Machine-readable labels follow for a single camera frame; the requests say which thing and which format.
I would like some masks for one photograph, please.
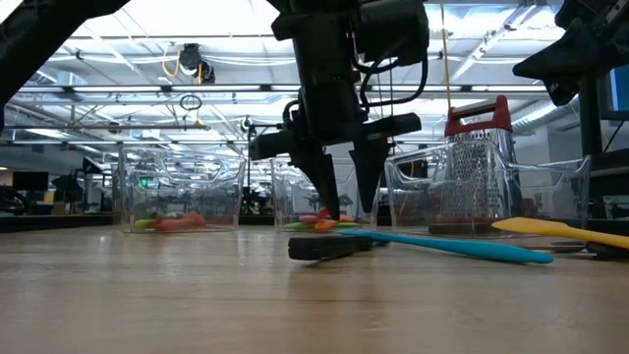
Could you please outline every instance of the yellow spatula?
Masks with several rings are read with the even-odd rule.
[[[491,226],[505,231],[538,234],[551,237],[567,237],[575,240],[598,242],[629,249],[629,237],[606,234],[570,227],[562,222],[513,217],[497,221]]]

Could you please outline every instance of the clear plastic bin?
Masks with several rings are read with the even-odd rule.
[[[288,158],[271,160],[275,229],[280,232],[315,231],[323,204],[315,186],[299,169],[289,165]],[[354,162],[350,158],[335,158],[336,188],[342,216],[334,228],[374,229],[377,220],[377,193],[371,213],[363,211],[358,191]]]
[[[130,232],[238,227],[246,160],[194,151],[120,152],[123,224]]]
[[[428,165],[428,178],[402,172],[401,167],[413,161]],[[516,216],[584,227],[589,169],[589,160],[539,166],[509,163],[487,141],[392,156],[385,162],[392,226],[402,233],[475,239],[530,238],[491,227],[497,220]]]

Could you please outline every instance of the metal grater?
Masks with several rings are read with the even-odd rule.
[[[493,112],[491,121],[462,125],[465,117]],[[496,173],[500,155],[515,162],[511,117],[506,97],[462,109],[452,109],[446,139],[453,143],[446,161],[440,222],[490,222],[505,210],[502,176]]]

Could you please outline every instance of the computer monitor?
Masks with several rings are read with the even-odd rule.
[[[48,172],[14,172],[13,188],[17,191],[47,191]]]

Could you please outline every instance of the red grater handle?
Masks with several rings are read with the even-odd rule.
[[[471,124],[461,123],[461,119],[463,118],[489,112],[493,112],[493,117],[490,121]],[[448,112],[448,121],[445,124],[445,137],[452,137],[457,134],[481,131],[484,129],[502,129],[513,132],[511,113],[509,113],[509,105],[506,96],[500,94],[495,101],[485,101],[461,108],[453,107]]]

